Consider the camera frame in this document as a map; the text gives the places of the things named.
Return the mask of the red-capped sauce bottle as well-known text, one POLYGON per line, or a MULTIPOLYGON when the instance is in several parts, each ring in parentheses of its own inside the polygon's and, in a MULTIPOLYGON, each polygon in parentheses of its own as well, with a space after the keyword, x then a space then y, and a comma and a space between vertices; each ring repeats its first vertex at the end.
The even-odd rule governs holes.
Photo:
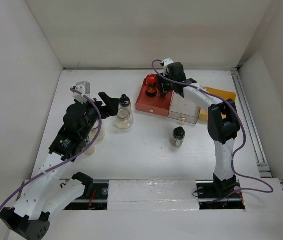
POLYGON ((146 77, 146 95, 155 97, 158 92, 158 80, 155 74, 149 74, 146 77))

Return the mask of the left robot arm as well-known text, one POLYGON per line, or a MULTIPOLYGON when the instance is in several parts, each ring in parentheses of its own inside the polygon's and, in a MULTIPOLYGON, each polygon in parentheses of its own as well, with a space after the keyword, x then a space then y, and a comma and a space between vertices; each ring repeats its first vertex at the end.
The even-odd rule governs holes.
POLYGON ((46 158, 34 170, 33 178, 17 190, 22 194, 13 206, 0 210, 3 223, 25 240, 43 239, 55 215, 75 199, 93 195, 94 180, 82 172, 74 174, 57 193, 53 190, 76 159, 93 146, 97 139, 90 139, 93 128, 100 133, 102 121, 117 115, 120 99, 100 92, 98 101, 78 90, 72 92, 74 103, 67 108, 46 158))

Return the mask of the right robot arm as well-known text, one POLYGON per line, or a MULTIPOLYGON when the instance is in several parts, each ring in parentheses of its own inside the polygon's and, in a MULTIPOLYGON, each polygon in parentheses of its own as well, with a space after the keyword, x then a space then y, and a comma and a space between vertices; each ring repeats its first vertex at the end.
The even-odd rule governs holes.
POLYGON ((207 129, 215 146, 215 170, 212 183, 198 185, 198 196, 214 200, 224 198, 237 185, 232 167, 235 139, 241 129, 236 104, 231 99, 225 100, 208 92, 195 80, 187 78, 180 62, 167 58, 159 60, 159 64, 163 67, 163 73, 156 75, 159 92, 173 91, 208 114, 207 129))

